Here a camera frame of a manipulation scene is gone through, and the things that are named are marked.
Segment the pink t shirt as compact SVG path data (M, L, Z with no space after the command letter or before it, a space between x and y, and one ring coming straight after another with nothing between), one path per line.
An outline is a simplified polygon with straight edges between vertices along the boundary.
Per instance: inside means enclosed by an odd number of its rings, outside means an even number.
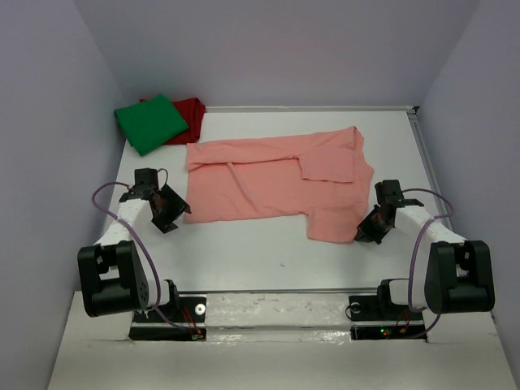
M357 235L373 168L355 127L332 132L208 141L187 147L186 223L304 215L311 240Z

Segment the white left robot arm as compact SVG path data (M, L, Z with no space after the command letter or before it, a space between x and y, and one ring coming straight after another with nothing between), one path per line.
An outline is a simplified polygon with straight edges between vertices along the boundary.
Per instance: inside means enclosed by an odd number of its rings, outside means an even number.
M152 310L170 321L180 311L176 284L161 279L135 224L144 216L162 233L178 228L176 220L191 212L190 205L168 184L159 183L165 169L134 171L134 183L113 181L91 196L93 206L112 222L102 237L77 254L84 309L96 318L109 314Z

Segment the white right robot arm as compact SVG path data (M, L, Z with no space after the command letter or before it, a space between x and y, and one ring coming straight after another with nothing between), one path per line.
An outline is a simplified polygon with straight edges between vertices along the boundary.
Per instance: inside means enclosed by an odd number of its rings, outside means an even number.
M445 227L450 214L431 215L417 199L405 197L398 180L375 185L377 203L357 227L356 241L381 244L395 229L414 240L409 273L381 281L375 312L391 319L403 307L414 313L490 312L495 305L491 251Z

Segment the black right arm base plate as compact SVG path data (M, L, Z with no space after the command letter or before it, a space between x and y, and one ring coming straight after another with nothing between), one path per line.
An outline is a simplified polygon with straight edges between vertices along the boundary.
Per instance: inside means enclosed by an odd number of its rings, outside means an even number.
M382 304L376 295L352 295L344 310L352 340L404 340L426 330L424 317L406 305Z

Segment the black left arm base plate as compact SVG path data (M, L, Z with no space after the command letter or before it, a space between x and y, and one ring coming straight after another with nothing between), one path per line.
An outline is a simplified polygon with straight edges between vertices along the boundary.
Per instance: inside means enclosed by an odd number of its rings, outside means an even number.
M180 308L135 312L128 337L134 341L205 341L207 295L180 294Z

